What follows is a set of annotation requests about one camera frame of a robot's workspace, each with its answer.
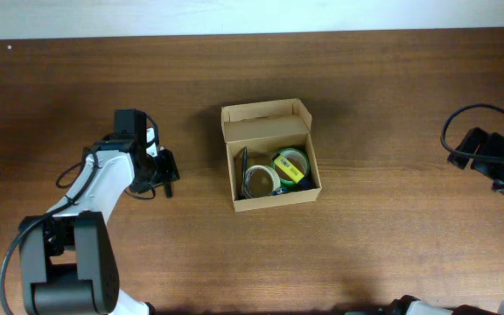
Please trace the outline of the black permanent marker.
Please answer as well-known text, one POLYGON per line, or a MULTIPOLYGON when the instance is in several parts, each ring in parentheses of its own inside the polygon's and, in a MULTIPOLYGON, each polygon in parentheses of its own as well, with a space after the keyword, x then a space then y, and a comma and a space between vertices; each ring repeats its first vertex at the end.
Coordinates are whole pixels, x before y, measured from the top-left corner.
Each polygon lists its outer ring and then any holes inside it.
POLYGON ((167 198, 172 198, 173 197, 173 191, 172 191, 172 183, 167 182, 164 184, 164 191, 165 195, 167 198))

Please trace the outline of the dark grey pen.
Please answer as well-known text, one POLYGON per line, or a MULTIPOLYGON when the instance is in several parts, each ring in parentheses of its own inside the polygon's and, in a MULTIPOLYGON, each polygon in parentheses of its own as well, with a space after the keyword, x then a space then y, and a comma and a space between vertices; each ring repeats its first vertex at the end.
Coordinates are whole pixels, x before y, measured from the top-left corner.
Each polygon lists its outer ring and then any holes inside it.
POLYGON ((245 200, 245 179, 246 179, 246 170, 248 169, 248 147, 243 147, 241 154, 241 190, 239 193, 239 200, 245 200))

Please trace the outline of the white tape roll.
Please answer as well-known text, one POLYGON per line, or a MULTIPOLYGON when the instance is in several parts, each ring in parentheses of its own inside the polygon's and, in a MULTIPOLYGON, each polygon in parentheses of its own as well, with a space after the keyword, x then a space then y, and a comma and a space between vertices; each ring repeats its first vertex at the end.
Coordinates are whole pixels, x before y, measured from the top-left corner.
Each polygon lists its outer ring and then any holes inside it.
POLYGON ((267 165, 252 165, 246 170, 245 193, 247 199, 270 196, 281 181, 277 172, 267 165))

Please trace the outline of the cardboard box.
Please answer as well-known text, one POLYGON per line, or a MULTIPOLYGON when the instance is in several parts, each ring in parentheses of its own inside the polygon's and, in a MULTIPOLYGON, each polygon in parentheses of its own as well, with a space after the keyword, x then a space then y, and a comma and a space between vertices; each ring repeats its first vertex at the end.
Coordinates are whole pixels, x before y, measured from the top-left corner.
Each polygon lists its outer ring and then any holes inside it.
POLYGON ((298 98, 226 106, 221 127, 237 213, 317 199, 312 115, 298 98))

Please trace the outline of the blue ballpoint pen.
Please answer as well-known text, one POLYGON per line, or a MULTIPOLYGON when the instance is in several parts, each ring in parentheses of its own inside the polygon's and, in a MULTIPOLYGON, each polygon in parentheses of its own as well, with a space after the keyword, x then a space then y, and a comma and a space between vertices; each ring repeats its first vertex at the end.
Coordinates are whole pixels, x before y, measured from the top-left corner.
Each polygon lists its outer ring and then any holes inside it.
POLYGON ((274 190, 271 195, 272 196, 277 196, 277 195, 281 195, 281 194, 284 194, 288 191, 288 189, 286 187, 280 187, 280 188, 277 188, 276 190, 274 190))

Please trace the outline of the yellow highlighter marker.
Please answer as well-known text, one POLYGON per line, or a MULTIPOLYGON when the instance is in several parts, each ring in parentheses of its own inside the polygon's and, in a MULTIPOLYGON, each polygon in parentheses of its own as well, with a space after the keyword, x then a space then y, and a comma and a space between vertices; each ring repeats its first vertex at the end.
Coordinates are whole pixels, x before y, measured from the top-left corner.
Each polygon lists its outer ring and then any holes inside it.
POLYGON ((304 189, 314 188, 314 184, 285 156, 276 154, 273 158, 274 164, 281 169, 290 179, 304 189))

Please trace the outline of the green tape roll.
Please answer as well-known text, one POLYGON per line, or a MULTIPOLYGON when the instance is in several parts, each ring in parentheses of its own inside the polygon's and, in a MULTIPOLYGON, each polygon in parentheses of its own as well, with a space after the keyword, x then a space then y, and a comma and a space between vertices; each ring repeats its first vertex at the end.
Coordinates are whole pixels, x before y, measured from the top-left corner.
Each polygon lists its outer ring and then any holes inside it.
MULTIPOLYGON (((306 156, 306 154, 301 151, 301 150, 298 150, 296 148, 283 148, 281 149, 277 154, 281 154, 283 156, 285 156, 290 162, 292 162, 306 177, 309 175, 310 173, 310 161, 308 159, 308 157, 306 156)), ((287 176, 281 169, 279 169, 273 162, 273 158, 272 158, 272 162, 271 162, 271 167, 276 171, 276 173, 278 174, 279 178, 280 178, 280 181, 281 181, 281 185, 286 187, 286 188, 292 188, 292 187, 296 187, 298 186, 297 184, 295 184, 289 176, 287 176)))

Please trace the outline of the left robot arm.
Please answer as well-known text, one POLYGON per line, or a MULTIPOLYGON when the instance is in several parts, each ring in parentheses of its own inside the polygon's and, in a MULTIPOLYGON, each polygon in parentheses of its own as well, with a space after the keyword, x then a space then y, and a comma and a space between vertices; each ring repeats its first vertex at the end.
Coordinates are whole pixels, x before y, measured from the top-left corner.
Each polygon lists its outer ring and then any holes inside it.
POLYGON ((159 187, 172 197, 179 180, 173 154, 161 146, 157 123, 137 109, 119 109, 114 128, 87 147, 79 174, 45 214, 27 216, 3 259, 19 253, 24 309, 29 314, 154 313, 149 302, 129 296, 119 271, 107 222, 124 194, 153 200, 159 187))

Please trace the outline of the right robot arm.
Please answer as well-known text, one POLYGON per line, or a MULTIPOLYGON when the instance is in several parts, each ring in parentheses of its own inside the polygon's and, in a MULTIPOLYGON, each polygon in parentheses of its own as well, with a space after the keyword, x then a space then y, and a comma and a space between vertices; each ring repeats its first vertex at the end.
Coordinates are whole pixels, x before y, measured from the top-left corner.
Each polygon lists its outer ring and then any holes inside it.
MULTIPOLYGON (((492 180, 491 189, 504 196, 504 136, 488 133, 479 127, 470 129, 460 144, 453 148, 446 141, 446 133, 452 121, 458 115, 470 109, 491 109, 504 115, 504 108, 491 104, 477 103, 465 106, 452 113, 444 123, 440 135, 442 146, 449 152, 447 161, 459 168, 467 166, 492 180)), ((456 315, 486 314, 487 311, 475 306, 463 304, 453 309, 432 306, 424 301, 404 295, 394 300, 389 306, 380 309, 380 314, 397 315, 456 315)))

